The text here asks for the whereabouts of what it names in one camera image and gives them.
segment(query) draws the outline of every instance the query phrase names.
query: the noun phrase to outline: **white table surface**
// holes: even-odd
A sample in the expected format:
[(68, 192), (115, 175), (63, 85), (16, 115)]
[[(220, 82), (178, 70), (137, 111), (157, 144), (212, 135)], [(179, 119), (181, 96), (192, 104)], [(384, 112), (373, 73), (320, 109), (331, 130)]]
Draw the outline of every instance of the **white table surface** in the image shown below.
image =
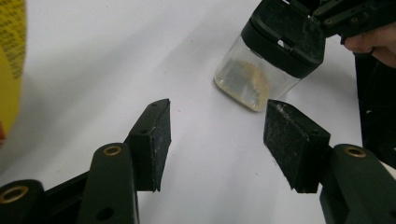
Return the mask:
[[(87, 171), (146, 106), (171, 100), (162, 191), (139, 192), (149, 223), (324, 223), (319, 194), (290, 190), (262, 142), (264, 113), (213, 81), (259, 0), (28, 0), (21, 113), (0, 150), (0, 186), (45, 189)], [(353, 55), (338, 36), (323, 65), (280, 100), (361, 145)]]

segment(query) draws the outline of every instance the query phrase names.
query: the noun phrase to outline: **human hand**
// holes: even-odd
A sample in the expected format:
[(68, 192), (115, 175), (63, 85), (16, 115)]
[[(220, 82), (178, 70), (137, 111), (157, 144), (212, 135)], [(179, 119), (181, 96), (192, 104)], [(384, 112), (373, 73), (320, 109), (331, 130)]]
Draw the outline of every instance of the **human hand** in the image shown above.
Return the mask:
[(355, 53), (368, 53), (381, 63), (396, 68), (396, 22), (346, 39), (345, 47)]

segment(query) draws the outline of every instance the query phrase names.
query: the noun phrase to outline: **yellow object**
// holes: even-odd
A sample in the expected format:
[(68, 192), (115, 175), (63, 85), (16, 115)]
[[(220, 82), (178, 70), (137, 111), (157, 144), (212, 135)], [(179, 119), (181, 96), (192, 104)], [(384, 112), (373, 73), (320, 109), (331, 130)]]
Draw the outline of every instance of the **yellow object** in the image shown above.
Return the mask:
[(0, 147), (20, 107), (25, 36), (24, 0), (0, 0)]

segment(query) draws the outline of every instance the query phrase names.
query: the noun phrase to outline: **black lid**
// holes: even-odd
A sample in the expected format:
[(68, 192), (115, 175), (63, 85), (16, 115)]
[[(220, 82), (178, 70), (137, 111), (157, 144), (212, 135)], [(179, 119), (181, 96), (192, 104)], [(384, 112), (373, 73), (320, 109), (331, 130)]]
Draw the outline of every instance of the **black lid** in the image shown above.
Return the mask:
[(308, 76), (323, 62), (326, 36), (322, 30), (281, 0), (263, 0), (241, 36), (251, 50), (297, 78)]

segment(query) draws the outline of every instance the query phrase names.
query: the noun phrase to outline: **jar lid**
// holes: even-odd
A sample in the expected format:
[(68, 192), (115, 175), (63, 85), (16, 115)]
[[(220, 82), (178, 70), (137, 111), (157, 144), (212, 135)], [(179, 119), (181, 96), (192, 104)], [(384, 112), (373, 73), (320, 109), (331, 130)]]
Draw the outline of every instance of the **jar lid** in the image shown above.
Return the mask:
[(241, 36), (252, 51), (293, 77), (306, 77), (323, 62), (325, 34), (284, 1), (263, 0)]

